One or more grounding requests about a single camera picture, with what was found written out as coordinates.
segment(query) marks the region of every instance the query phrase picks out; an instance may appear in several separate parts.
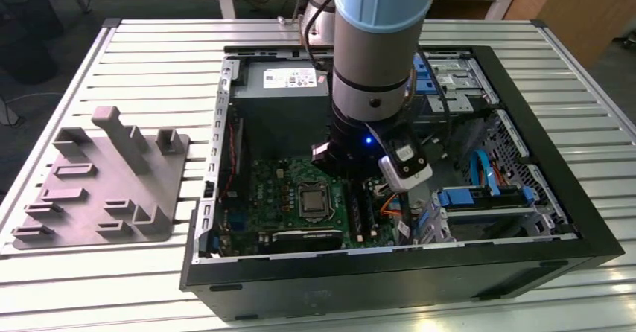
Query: metal chassis frame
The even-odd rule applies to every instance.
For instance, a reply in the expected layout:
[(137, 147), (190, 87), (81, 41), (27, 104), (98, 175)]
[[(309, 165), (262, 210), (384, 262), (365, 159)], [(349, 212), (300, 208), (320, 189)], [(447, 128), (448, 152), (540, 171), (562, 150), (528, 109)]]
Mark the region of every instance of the metal chassis frame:
[[(500, 246), (465, 246), (448, 251), (445, 249), (415, 249), (401, 254), (361, 254), (340, 255), (325, 254), (306, 259), (257, 259), (244, 258), (236, 262), (203, 264), (193, 260), (194, 231), (190, 229), (189, 243), (186, 244), (185, 268), (182, 271), (181, 289), (202, 293), (202, 287), (211, 290), (241, 290), (245, 284), (256, 281), (280, 281), (293, 279), (326, 278), (341, 275), (377, 274), (407, 270), (447, 269), (451, 266), (472, 266), (488, 264), (528, 263), (531, 266), (555, 266), (555, 270), (536, 279), (527, 281), (512, 291), (505, 293), (485, 293), (480, 299), (497, 299), (513, 297), (527, 290), (545, 283), (556, 276), (572, 269), (592, 267), (623, 254), (623, 248), (611, 233), (603, 218), (587, 198), (584, 189), (562, 158), (558, 148), (525, 102), (508, 73), (499, 62), (499, 58), (489, 47), (475, 46), (440, 46), (439, 50), (459, 50), (469, 48), (476, 54), (476, 59), (483, 67), (484, 74), (491, 81), (493, 90), (500, 99), (525, 145), (529, 148), (531, 161), (541, 166), (541, 171), (560, 200), (562, 207), (571, 214), (580, 233), (578, 240), (562, 240), (536, 243), (511, 244)], [(252, 51), (268, 51), (268, 47), (258, 46)], [(229, 94), (227, 78), (222, 75), (219, 97)], [(193, 215), (193, 224), (197, 224), (197, 213)], [(241, 318), (241, 316), (222, 316), (223, 319)]]

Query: table leg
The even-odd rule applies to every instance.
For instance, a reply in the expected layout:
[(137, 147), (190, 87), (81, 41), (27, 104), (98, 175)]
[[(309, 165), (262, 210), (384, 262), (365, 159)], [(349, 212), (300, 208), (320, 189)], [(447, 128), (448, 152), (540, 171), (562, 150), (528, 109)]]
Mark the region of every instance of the table leg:
[(488, 10), (487, 18), (489, 20), (503, 20), (507, 15), (508, 7), (513, 0), (495, 0)]
[(219, 0), (223, 19), (237, 19), (236, 0)]

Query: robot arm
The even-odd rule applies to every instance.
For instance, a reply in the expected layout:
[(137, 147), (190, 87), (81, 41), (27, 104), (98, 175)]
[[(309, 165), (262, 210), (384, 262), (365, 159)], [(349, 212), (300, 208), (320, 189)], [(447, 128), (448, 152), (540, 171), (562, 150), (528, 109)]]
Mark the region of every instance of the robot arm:
[(395, 192), (433, 174), (404, 115), (421, 27), (432, 0), (334, 0), (333, 123), (313, 148), (333, 176), (382, 172)]

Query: floor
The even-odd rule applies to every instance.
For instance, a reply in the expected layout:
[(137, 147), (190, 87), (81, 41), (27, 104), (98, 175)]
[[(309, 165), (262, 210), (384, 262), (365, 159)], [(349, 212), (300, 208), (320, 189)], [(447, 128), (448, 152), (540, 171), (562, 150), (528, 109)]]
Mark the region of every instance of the floor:
[[(90, 14), (82, 14), (74, 1), (54, 1), (52, 5), (66, 27), (64, 36), (47, 43), (59, 65), (58, 76), (40, 85), (23, 86), (0, 71), (0, 88), (7, 100), (34, 93), (64, 93), (106, 18), (222, 18), (219, 4), (210, 0), (94, 1)], [(280, 14), (289, 18), (294, 1), (272, 0), (266, 4), (237, 1), (236, 7), (238, 17), (244, 19), (274, 18)], [(636, 99), (632, 98), (636, 87), (636, 49), (623, 49), (620, 43), (614, 42), (590, 72), (627, 116), (636, 121)], [(22, 169), (59, 99), (60, 96), (55, 94), (40, 95), (11, 104), (26, 122), (15, 129), (0, 126), (0, 140), (6, 142), (0, 152), (0, 200)]]

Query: label on power supply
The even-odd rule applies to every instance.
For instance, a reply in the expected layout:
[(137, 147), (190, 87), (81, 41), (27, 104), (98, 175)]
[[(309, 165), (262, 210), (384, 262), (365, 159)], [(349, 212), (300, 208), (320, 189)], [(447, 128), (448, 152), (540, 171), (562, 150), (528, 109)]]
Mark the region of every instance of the label on power supply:
[(280, 88), (316, 88), (317, 70), (314, 68), (268, 69), (264, 73), (262, 87)]

